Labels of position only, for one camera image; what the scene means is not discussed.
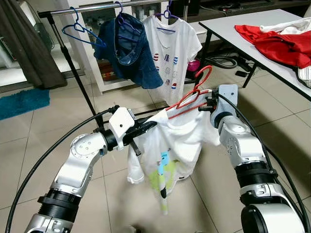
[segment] red hanger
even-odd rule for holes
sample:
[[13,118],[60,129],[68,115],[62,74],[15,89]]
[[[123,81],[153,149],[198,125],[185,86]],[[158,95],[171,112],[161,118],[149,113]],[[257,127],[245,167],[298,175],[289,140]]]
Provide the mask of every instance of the red hanger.
[[[198,99],[199,95],[201,95],[201,94],[206,94],[206,93],[209,93],[209,92],[212,91],[212,90],[200,91],[200,89],[198,88],[200,85],[202,85],[202,84],[209,78],[209,75],[210,75],[211,72],[212,72],[212,66],[203,67],[198,73],[196,73],[196,75],[195,75],[194,77],[197,78],[197,77],[198,77],[204,70],[206,70],[206,69],[209,69],[209,71],[208,71],[207,75],[204,77],[204,79],[203,79],[200,83],[198,83],[198,84],[194,87],[194,89],[193,89],[192,91],[190,91],[190,92],[188,92],[186,95],[184,95],[183,98],[182,98],[179,102],[177,102],[176,104],[174,104],[174,105],[172,105],[172,106],[166,108],[166,109],[165,109],[166,111],[168,111],[168,110],[170,110],[170,109],[172,109],[172,108],[174,108],[174,107],[176,107],[176,109],[181,109],[182,107],[185,107],[185,106],[187,106],[187,105],[189,105],[189,104],[191,104],[191,103],[193,103],[193,102],[196,102],[196,100]],[[181,105],[181,103],[182,103],[188,96],[190,96],[190,95],[193,94],[193,93],[197,93],[195,99],[192,100],[192,101],[190,101],[190,102],[188,102],[188,103],[185,103],[185,104],[182,104],[182,105]],[[202,103],[202,104],[199,104],[199,105],[197,105],[197,106],[195,106],[195,107],[189,108],[189,109],[187,109],[187,110],[185,110],[185,111],[183,111],[183,112],[181,112],[181,113],[179,113],[179,114],[177,114],[177,115],[174,115],[174,116],[169,117],[169,119],[173,119],[174,117],[177,117],[177,116],[179,116],[179,115],[181,115],[181,114],[187,113],[187,112],[189,112],[189,111],[191,111],[191,110],[193,110],[193,109],[196,109],[196,108],[198,108],[198,107],[201,107],[201,106],[203,106],[203,105],[205,105],[205,104],[206,104],[206,103]]]

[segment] white table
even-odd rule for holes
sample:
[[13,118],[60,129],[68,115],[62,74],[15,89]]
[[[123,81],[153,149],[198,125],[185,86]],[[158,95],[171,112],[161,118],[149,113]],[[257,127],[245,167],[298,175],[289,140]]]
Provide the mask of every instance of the white table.
[[297,79],[296,73],[288,67],[280,65],[262,55],[254,45],[246,41],[235,30],[235,25],[251,25],[251,26],[268,26],[278,23],[294,21],[301,17],[295,16],[283,10],[263,11],[257,13],[250,13],[239,16],[223,17],[199,22],[201,26],[207,29],[207,38],[203,48],[202,61],[206,57],[207,49],[209,47],[210,38],[214,34],[223,41],[231,44],[239,53],[246,58],[255,62],[251,72],[249,73],[243,87],[246,87],[248,81],[253,75],[257,66],[267,70],[275,77],[283,81],[299,94],[311,101],[311,89],[305,87]]

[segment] table leg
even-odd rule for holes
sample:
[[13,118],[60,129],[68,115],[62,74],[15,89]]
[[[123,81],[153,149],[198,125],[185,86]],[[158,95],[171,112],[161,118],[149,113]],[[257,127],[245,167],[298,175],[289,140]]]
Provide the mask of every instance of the table leg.
[[248,76],[247,76],[247,78],[246,78],[246,80],[245,80],[245,82],[243,84],[243,88],[246,88],[246,86],[247,86],[248,82],[250,81],[251,77],[253,76],[256,68],[257,68],[257,64],[254,63],[251,72],[248,74]]
[[[204,67],[204,61],[205,61],[205,58],[206,58],[206,54],[207,54],[207,51],[208,51],[208,48],[209,48],[209,44],[210,44],[210,39],[212,37],[213,33],[211,30],[207,30],[206,32],[206,40],[205,40],[205,44],[204,44],[204,47],[203,47],[203,53],[202,53],[202,57],[201,57],[201,64],[200,64],[200,69],[202,69]],[[195,86],[198,85],[200,82],[200,79],[196,79],[195,80]]]

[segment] denim shirt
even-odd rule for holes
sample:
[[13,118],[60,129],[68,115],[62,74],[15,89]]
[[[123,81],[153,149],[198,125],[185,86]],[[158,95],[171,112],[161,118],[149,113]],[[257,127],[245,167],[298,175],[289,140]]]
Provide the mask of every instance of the denim shirt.
[[[120,25],[118,18],[106,21],[101,25],[98,37],[106,43],[106,47],[95,46],[94,56],[107,59],[119,78],[131,79],[145,89],[154,89],[163,84],[156,70],[149,48],[143,24],[126,13],[120,13],[124,21],[133,26]],[[137,41],[120,38],[120,36]]]

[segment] white cabinet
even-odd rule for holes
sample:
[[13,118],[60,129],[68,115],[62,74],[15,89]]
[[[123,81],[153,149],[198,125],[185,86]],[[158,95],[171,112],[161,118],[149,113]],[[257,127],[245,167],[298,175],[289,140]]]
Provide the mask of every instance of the white cabinet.
[[[55,2],[55,6],[58,9],[69,9],[71,6],[73,6],[74,8],[78,8],[78,7],[94,5],[94,4],[101,5],[105,3],[113,3],[112,1],[108,1],[108,0],[54,0],[54,2]],[[132,15],[132,13],[135,13],[134,16],[136,16],[137,18],[146,17],[146,16],[149,16],[149,13],[153,13],[153,12],[157,13],[157,11],[163,12],[166,9],[167,4],[168,2],[159,2],[159,3],[141,5],[141,6],[128,6],[128,7],[123,8],[123,12],[128,13],[130,15]],[[96,10],[96,11],[78,13],[79,23],[83,27],[92,29],[95,34],[98,34],[98,30],[99,30],[98,24],[103,20],[109,20],[109,19],[116,17],[120,11],[121,11],[121,8],[115,8],[115,9],[105,9],[105,10]],[[75,14],[55,16],[55,17],[60,17],[63,23],[63,26],[66,26],[68,24],[73,24],[76,20]],[[162,21],[167,23],[167,19],[165,18],[163,18]],[[82,32],[75,31],[73,29],[68,29],[66,30],[66,32],[85,41],[94,40],[94,38],[92,38],[92,36],[89,36],[86,32],[82,33]],[[92,80],[96,80],[98,88],[101,92],[134,84],[130,80],[124,80],[124,79],[119,79],[119,78],[109,81],[111,77],[108,77],[109,72],[107,71],[108,70],[106,68],[107,66],[105,66],[107,62],[98,61],[94,57],[93,55],[94,49],[92,45],[88,43],[83,43],[79,40],[76,40],[70,37],[69,37],[69,41],[75,53],[75,57],[78,57],[80,61],[79,62],[80,68],[84,70],[88,78],[91,78]]]

